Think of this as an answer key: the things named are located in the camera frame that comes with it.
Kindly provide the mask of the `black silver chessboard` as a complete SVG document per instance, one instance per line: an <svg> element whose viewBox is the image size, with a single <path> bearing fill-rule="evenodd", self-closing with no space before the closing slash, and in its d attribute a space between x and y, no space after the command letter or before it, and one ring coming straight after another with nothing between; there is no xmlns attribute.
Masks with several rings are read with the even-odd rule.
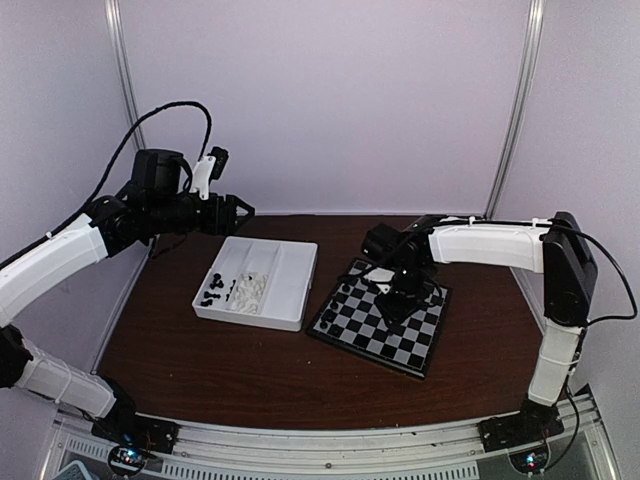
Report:
<svg viewBox="0 0 640 480"><path fill-rule="evenodd" d="M359 279L350 284L349 292L342 292L341 284L333 287L306 328L306 334L392 370L425 379L443 329L451 290L442 287L432 291L422 308L397 330L389 330L374 304L379 293L376 287ZM338 309L330 307L332 300L340 303ZM327 331L320 328L327 310L336 313L334 321L329 323L331 327L343 328L340 337L330 334L331 327Z"/></svg>

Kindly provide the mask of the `white compartment tray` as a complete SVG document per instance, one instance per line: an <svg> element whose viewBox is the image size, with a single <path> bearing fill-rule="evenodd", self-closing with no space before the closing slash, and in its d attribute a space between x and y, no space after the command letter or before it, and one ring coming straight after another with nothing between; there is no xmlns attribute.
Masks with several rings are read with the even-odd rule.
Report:
<svg viewBox="0 0 640 480"><path fill-rule="evenodd" d="M228 237L192 308L197 317L298 332L318 255L313 242Z"/></svg>

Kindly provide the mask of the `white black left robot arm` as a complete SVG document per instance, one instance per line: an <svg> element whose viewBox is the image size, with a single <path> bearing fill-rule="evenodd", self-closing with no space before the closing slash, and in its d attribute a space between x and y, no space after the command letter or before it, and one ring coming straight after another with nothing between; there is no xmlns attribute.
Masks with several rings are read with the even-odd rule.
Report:
<svg viewBox="0 0 640 480"><path fill-rule="evenodd" d="M133 400L113 381L84 372L27 341L13 321L27 306L77 272L162 234L229 236L255 210L235 195L210 190L229 159L214 147L189 166L176 151L137 152L130 180L115 195L91 200L57 233L1 269L1 385L18 387L103 420L123 444L144 424Z"/></svg>

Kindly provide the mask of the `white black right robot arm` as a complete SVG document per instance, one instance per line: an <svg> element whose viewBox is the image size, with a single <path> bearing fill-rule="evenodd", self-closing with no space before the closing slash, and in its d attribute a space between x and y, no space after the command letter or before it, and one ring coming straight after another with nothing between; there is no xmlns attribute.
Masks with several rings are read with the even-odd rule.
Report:
<svg viewBox="0 0 640 480"><path fill-rule="evenodd" d="M417 310L432 275L445 264L486 265L538 274L544 288L544 329L534 373L513 417L519 440L535 440L577 366L587 330L598 267L574 216L491 221L473 216L423 215L404 229L380 223L361 244L372 265L363 274L380 285L376 304L388 324Z"/></svg>

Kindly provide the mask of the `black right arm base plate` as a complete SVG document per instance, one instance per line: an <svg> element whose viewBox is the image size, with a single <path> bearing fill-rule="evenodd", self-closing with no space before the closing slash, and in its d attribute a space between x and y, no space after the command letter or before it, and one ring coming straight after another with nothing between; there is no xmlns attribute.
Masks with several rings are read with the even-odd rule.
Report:
<svg viewBox="0 0 640 480"><path fill-rule="evenodd" d="M513 414L483 420L478 424L478 431L483 449L489 453L541 443L550 436L563 433L565 428L558 419L552 419L546 425L542 425L537 420Z"/></svg>

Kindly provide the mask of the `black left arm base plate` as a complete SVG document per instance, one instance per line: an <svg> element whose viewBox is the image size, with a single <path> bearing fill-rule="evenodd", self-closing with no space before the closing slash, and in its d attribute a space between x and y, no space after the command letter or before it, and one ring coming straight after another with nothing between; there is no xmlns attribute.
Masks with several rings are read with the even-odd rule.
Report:
<svg viewBox="0 0 640 480"><path fill-rule="evenodd" d="M113 443L150 453L171 454L179 433L175 422L136 415L132 433L121 434L99 419L93 423L91 434Z"/></svg>

